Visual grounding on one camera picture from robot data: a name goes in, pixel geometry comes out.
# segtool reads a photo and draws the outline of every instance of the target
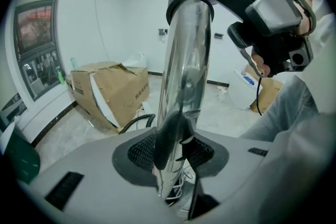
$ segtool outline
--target green trash bin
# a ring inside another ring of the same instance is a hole
[[[0,136],[0,150],[12,165],[17,179],[29,184],[40,171],[38,152],[24,140],[12,122]]]

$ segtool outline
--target blue object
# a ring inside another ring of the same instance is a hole
[[[246,79],[248,81],[248,83],[250,83],[251,85],[254,85],[254,81],[252,79],[250,79],[249,77],[244,76],[243,78]]]

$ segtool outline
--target black tube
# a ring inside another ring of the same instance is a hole
[[[259,115],[262,116],[262,113],[259,110],[259,88],[260,88],[260,83],[261,83],[261,77],[259,78],[258,87],[257,87],[257,110],[259,112]]]
[[[150,118],[148,119],[147,123],[146,123],[146,128],[150,127],[152,125],[152,122],[155,119],[155,114],[150,114]]]
[[[132,124],[133,124],[134,122],[137,122],[137,121],[139,121],[139,120],[143,120],[143,119],[150,118],[152,115],[154,115],[154,117],[155,117],[155,114],[146,114],[146,115],[142,115],[142,116],[140,116],[140,117],[137,117],[137,118],[131,120],[131,121],[125,126],[125,128],[121,130],[121,132],[120,132],[119,134],[123,134],[123,133],[125,133],[125,132],[129,129],[129,127],[132,126]]]

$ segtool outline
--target jeans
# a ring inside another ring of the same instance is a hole
[[[241,137],[272,142],[278,133],[295,128],[302,120],[317,114],[306,84],[294,76],[281,87],[267,111]]]

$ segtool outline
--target tiled floor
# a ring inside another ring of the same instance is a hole
[[[150,76],[149,82],[148,103],[153,112],[157,114],[161,77]],[[259,117],[258,113],[251,110],[242,111],[235,108],[227,93],[223,93],[218,86],[207,84],[197,127],[218,134],[239,137]],[[140,121],[138,128],[143,128],[145,124],[146,120]],[[129,131],[135,130],[135,128],[134,124],[129,128]],[[40,172],[80,145],[114,135],[116,135],[115,132],[101,126],[80,106],[76,106],[36,146],[41,157]]]

